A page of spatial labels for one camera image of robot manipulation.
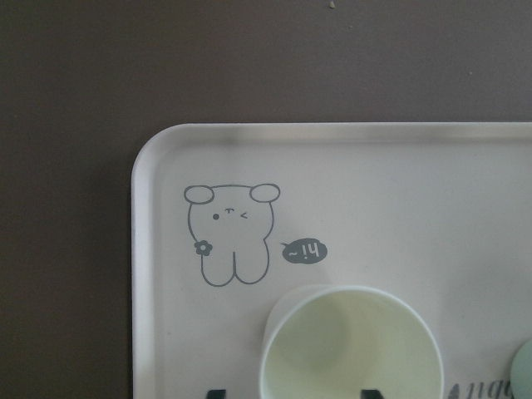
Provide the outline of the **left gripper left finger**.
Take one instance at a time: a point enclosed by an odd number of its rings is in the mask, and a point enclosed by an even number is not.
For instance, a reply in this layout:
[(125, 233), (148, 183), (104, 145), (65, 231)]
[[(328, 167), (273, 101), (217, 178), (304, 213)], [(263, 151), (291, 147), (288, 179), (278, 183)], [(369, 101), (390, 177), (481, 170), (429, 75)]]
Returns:
[(206, 394), (206, 399), (225, 399), (227, 391), (225, 389), (211, 389)]

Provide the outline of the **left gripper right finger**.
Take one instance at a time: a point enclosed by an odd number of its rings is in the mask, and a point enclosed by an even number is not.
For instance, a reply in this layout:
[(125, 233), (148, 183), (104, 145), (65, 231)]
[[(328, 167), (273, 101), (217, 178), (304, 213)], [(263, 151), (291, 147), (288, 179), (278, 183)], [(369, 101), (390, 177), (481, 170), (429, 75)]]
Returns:
[(379, 389), (368, 388), (360, 391), (360, 399), (385, 399), (385, 397)]

